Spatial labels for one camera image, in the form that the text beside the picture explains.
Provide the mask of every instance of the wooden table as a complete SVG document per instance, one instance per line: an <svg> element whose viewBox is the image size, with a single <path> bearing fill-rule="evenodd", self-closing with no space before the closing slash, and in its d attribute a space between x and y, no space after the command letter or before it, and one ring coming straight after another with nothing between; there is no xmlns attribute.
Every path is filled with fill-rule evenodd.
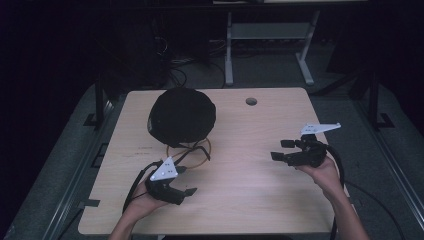
<svg viewBox="0 0 424 240"><path fill-rule="evenodd" d="M181 205L158 209L135 226L138 234L280 234L330 232L333 211L306 174L275 162L280 140L300 139L306 123L318 123L301 88L201 90L217 108L208 136L211 161L181 174L173 187L197 187ZM147 132L147 118L163 91L128 94L86 207L82 234L109 234L141 169L166 159L166 146ZM255 98L257 104L246 104ZM326 142L323 134L318 140ZM202 160L193 153L180 165Z"/></svg>

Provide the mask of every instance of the forearm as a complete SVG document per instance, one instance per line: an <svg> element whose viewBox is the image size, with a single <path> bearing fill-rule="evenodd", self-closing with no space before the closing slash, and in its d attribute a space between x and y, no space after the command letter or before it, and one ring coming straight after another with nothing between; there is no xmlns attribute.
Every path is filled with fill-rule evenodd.
<svg viewBox="0 0 424 240"><path fill-rule="evenodd" d="M125 215L123 215L118 223L116 224L115 228L113 229L112 233L109 236L109 240L127 240L130 239L131 232L136 224L136 221L131 220L129 218L126 218Z"/></svg>
<svg viewBox="0 0 424 240"><path fill-rule="evenodd" d="M368 240L368 234L344 191L333 193L329 200L333 206L341 239Z"/></svg>

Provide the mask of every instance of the person's right hand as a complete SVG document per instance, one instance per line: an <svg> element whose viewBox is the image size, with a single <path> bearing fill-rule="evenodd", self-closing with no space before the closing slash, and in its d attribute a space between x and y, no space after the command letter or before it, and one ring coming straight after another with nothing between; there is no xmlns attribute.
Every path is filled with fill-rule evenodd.
<svg viewBox="0 0 424 240"><path fill-rule="evenodd" d="M324 196L329 200L331 200L330 198L332 198L334 194L338 194L340 191L343 192L336 164L333 159L327 156L321 166L317 168L303 165L297 166L296 169L311 176L314 182L323 190Z"/></svg>

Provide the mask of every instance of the table leg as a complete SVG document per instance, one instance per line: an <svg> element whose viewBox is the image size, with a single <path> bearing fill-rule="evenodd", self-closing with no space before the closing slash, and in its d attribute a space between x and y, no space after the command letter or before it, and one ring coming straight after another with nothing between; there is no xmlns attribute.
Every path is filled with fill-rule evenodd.
<svg viewBox="0 0 424 240"><path fill-rule="evenodd" d="M319 13L320 13L319 10L314 12L311 23L309 24L308 33L305 38L305 45L301 52L296 53L297 62L299 63L300 70L302 71L303 78L305 79L305 82L307 85L314 84L314 80L312 78L312 75L309 71L308 65L306 64L305 60L309 50L309 46L311 45L312 37L314 36L315 26L318 22Z"/></svg>
<svg viewBox="0 0 424 240"><path fill-rule="evenodd" d="M227 24L227 54L225 56L225 84L227 86L232 86L233 83L233 63L231 61L231 12L229 12Z"/></svg>

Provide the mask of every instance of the black fabric dome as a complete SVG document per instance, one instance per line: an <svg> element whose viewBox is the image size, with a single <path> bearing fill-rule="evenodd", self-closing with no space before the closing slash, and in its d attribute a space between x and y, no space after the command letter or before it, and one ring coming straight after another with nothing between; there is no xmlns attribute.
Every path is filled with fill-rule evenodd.
<svg viewBox="0 0 424 240"><path fill-rule="evenodd" d="M214 127L216 108L206 94L173 88L158 97L150 111L149 133L171 147L203 140Z"/></svg>

